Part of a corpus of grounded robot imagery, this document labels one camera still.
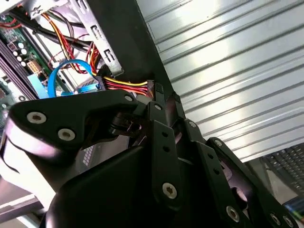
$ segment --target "black metal bracket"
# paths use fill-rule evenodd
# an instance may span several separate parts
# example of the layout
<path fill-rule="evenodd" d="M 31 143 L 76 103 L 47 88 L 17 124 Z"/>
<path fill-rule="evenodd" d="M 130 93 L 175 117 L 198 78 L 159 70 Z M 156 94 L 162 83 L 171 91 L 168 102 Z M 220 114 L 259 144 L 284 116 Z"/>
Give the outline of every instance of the black metal bracket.
<path fill-rule="evenodd" d="M 255 227 L 296 227 L 297 224 L 288 210 L 276 201 L 263 183 L 236 157 L 219 138 L 210 138 L 207 145 L 212 147 L 218 158 L 231 170 L 228 180 L 230 188 L 241 191 L 246 199 L 250 220 Z"/>

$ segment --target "keyboard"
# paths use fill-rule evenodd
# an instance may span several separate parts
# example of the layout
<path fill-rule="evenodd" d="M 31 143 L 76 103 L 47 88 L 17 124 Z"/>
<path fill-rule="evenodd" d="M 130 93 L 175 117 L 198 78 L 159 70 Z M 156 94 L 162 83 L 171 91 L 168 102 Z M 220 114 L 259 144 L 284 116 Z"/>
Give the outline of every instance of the keyboard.
<path fill-rule="evenodd" d="M 271 171 L 299 196 L 304 196 L 304 143 L 263 157 Z"/>

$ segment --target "screw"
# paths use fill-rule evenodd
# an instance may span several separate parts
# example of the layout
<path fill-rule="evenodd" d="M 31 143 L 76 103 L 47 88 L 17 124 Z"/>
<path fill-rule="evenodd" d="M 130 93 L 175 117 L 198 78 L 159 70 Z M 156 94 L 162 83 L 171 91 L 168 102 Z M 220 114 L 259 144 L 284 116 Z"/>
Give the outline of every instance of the screw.
<path fill-rule="evenodd" d="M 127 100 L 127 101 L 133 101 L 133 98 L 131 98 L 130 96 L 128 96 L 128 95 L 126 95 L 126 96 L 124 96 L 125 97 L 125 99 Z"/>
<path fill-rule="evenodd" d="M 289 219 L 289 217 L 287 217 L 286 215 L 283 216 L 283 219 L 285 220 L 285 222 L 290 226 L 290 227 L 294 227 L 294 224 L 292 223 L 292 221 Z"/>
<path fill-rule="evenodd" d="M 274 221 L 278 226 L 281 225 L 280 220 L 279 220 L 273 213 L 271 213 L 270 216 L 271 216 L 271 218 L 273 219 L 273 221 Z"/>
<path fill-rule="evenodd" d="M 226 207 L 226 212 L 233 221 L 239 222 L 239 215 L 238 215 L 237 211 L 232 206 L 227 206 Z"/>
<path fill-rule="evenodd" d="M 18 99 L 19 99 L 20 101 L 25 101 L 25 96 L 19 96 Z"/>
<path fill-rule="evenodd" d="M 63 128 L 58 131 L 58 137 L 64 141 L 72 141 L 75 139 L 75 133 L 70 129 Z"/>
<path fill-rule="evenodd" d="M 215 143 L 216 143 L 219 147 L 221 147 L 221 146 L 223 145 L 222 142 L 219 141 L 219 140 L 216 140 Z"/>
<path fill-rule="evenodd" d="M 158 109 L 158 110 L 161 110 L 161 109 L 162 109 L 162 107 L 160 107 L 158 104 L 154 105 L 154 107 L 155 107 L 156 109 Z"/>
<path fill-rule="evenodd" d="M 162 192 L 171 200 L 177 197 L 176 188 L 170 183 L 164 183 L 162 185 Z"/>
<path fill-rule="evenodd" d="M 47 120 L 47 117 L 43 113 L 31 112 L 27 114 L 27 119 L 32 124 L 43 124 Z"/>
<path fill-rule="evenodd" d="M 191 125 L 191 127 L 194 127 L 194 128 L 196 127 L 196 124 L 192 121 L 190 121 L 189 124 Z"/>

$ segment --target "silver metal sheet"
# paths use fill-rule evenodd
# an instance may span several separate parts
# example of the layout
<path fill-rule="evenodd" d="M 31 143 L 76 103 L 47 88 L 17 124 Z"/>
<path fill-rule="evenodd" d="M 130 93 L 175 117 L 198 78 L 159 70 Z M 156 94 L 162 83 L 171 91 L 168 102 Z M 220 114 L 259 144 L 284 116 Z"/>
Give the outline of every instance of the silver metal sheet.
<path fill-rule="evenodd" d="M 186 116 L 246 162 L 304 142 L 303 0 L 137 0 Z"/>
<path fill-rule="evenodd" d="M 23 7 L 29 13 L 29 16 L 34 19 L 50 8 L 63 6 L 64 4 L 67 4 L 67 0 L 30 0 L 26 1 Z"/>
<path fill-rule="evenodd" d="M 6 0 L 1 1 L 1 7 L 0 7 L 0 14 L 9 11 L 10 9 L 14 8 L 24 0 Z"/>
<path fill-rule="evenodd" d="M 86 0 L 70 0 L 70 4 L 81 19 L 87 32 L 90 34 L 91 40 L 94 41 L 94 44 L 98 50 L 100 50 L 101 57 L 108 65 L 113 75 L 116 76 L 122 73 L 122 66 L 118 62 L 117 57 L 115 56 L 102 28 L 99 26 Z"/>

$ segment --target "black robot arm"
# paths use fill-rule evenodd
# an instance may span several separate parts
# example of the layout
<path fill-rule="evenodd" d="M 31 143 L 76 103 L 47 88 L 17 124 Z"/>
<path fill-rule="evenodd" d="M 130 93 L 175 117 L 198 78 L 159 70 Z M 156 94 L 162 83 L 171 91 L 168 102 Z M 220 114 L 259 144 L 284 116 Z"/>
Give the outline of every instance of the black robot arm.
<path fill-rule="evenodd" d="M 75 157 L 130 137 L 79 175 Z M 23 102 L 9 112 L 0 173 L 36 195 L 46 227 L 297 227 L 218 138 L 205 141 L 179 97 L 104 91 Z"/>

